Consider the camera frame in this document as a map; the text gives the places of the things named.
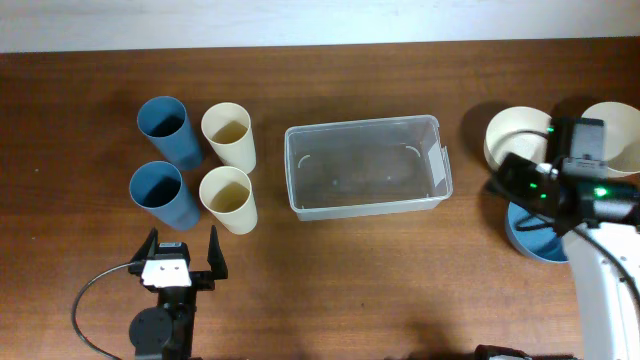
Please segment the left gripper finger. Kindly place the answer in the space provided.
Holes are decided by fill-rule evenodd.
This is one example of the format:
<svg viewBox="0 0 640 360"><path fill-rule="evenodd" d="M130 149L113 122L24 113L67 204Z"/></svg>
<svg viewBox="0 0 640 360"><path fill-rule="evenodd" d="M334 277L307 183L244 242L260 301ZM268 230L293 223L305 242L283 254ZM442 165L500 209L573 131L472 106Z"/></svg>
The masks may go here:
<svg viewBox="0 0 640 360"><path fill-rule="evenodd" d="M141 262L148 259L153 259L156 254L157 245L158 230L156 228L152 228L146 240L131 258L131 262Z"/></svg>
<svg viewBox="0 0 640 360"><path fill-rule="evenodd" d="M215 225L211 226L207 262L214 280L224 280L228 278L228 267L220 247Z"/></svg>

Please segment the blue plastic bowl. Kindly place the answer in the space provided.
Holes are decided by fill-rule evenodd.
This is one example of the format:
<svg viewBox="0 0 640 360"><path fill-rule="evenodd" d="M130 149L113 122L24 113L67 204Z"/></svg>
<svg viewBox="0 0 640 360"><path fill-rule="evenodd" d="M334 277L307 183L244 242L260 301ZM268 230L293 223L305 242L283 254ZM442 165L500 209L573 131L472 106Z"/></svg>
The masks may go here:
<svg viewBox="0 0 640 360"><path fill-rule="evenodd" d="M505 233L513 247L525 257L546 263L567 263L561 238L552 228L542 228L543 222L515 203L510 203L505 215Z"/></svg>

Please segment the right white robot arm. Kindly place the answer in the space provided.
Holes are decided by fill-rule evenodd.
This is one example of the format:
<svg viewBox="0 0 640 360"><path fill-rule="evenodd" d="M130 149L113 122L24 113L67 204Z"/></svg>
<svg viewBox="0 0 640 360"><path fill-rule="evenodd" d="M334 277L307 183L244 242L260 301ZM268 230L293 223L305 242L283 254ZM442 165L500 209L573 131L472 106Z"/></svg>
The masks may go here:
<svg viewBox="0 0 640 360"><path fill-rule="evenodd" d="M565 160L509 153L488 187L549 222L575 282L587 359L639 356L639 190Z"/></svg>

